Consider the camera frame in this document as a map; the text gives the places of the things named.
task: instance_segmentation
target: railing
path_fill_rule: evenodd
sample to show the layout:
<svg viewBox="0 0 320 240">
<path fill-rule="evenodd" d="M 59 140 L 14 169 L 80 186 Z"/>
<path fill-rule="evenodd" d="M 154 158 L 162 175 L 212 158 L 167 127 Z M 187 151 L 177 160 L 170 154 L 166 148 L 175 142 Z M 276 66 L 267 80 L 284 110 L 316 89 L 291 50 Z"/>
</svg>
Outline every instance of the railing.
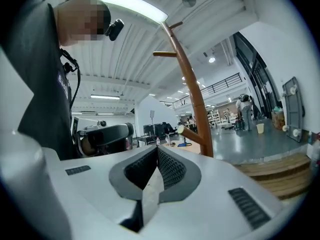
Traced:
<svg viewBox="0 0 320 240">
<path fill-rule="evenodd" d="M 168 102 L 168 101 L 161 101 L 159 100 L 162 104 L 166 105 L 168 108 L 174 109 L 175 105 L 174 102 Z"/>
<path fill-rule="evenodd" d="M 203 99 L 208 98 L 217 92 L 220 92 L 224 89 L 230 88 L 230 87 L 232 87 L 236 84 L 239 84 L 241 82 L 242 82 L 242 79 L 240 77 L 240 74 L 239 73 L 234 74 L 234 75 L 232 75 L 222 81 L 216 82 L 213 85 L 210 85 L 210 86 L 202 89 L 201 90 L 202 97 L 203 97 Z M 183 97 L 182 99 L 179 99 L 179 100 L 173 102 L 172 107 L 174 109 L 177 109 L 181 106 L 189 105 L 189 104 L 191 104 L 191 100 L 190 100 L 190 96 L 188 95 L 186 97 Z"/>
</svg>

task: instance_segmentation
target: fluorescent light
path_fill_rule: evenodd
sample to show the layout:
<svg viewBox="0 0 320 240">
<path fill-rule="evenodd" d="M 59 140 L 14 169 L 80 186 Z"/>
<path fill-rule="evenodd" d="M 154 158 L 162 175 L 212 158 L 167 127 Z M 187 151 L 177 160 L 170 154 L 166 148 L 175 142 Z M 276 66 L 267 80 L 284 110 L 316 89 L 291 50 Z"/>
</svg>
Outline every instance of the fluorescent light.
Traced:
<svg viewBox="0 0 320 240">
<path fill-rule="evenodd" d="M 154 7 L 150 3 L 143 0 L 101 0 L 107 4 L 113 4 L 116 6 L 121 6 L 127 8 L 131 11 L 137 12 L 146 16 L 147 18 L 160 24 L 166 21 L 168 15 L 158 8 Z"/>
<path fill-rule="evenodd" d="M 106 95 L 94 95 L 91 94 L 91 98 L 95 99 L 109 99 L 109 100 L 120 100 L 119 96 L 106 96 Z"/>
</svg>

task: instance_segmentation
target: black t-shirt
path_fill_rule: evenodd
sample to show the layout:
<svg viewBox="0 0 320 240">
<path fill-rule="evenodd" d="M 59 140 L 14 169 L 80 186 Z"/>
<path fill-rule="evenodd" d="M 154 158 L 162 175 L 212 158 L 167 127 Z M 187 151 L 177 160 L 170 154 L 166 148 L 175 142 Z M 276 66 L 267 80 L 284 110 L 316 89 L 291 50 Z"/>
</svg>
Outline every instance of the black t-shirt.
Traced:
<svg viewBox="0 0 320 240">
<path fill-rule="evenodd" d="M 71 137 L 71 89 L 60 61 L 53 8 L 46 0 L 24 6 L 2 43 L 13 67 L 34 96 L 19 132 L 42 147 L 54 149 L 61 160 L 75 158 Z"/>
</svg>

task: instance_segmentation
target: wooden step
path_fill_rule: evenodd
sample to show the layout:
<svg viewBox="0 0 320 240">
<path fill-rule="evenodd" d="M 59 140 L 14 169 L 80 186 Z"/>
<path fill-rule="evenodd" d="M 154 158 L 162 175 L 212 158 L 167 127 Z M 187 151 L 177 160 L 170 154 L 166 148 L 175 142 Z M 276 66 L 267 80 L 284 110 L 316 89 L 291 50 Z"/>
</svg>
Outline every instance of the wooden step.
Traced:
<svg viewBox="0 0 320 240">
<path fill-rule="evenodd" d="M 280 200 L 284 200 L 304 193 L 311 184 L 311 179 L 311 170 L 307 168 L 289 176 L 257 182 Z"/>
<path fill-rule="evenodd" d="M 296 153 L 279 160 L 264 163 L 235 165 L 237 169 L 257 181 L 267 181 L 299 173 L 309 168 L 310 158 Z"/>
</svg>

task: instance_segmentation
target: camera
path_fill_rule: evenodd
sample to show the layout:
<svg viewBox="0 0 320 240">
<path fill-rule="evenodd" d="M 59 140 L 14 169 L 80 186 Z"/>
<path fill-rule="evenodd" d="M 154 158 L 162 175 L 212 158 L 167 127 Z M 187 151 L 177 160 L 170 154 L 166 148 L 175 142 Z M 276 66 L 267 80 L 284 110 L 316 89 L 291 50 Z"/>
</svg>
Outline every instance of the camera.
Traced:
<svg viewBox="0 0 320 240">
<path fill-rule="evenodd" d="M 105 35 L 109 37 L 111 41 L 116 40 L 121 30 L 124 28 L 124 25 L 125 24 L 121 19 L 116 19 L 114 23 L 109 25 L 109 28 L 106 31 Z"/>
</svg>

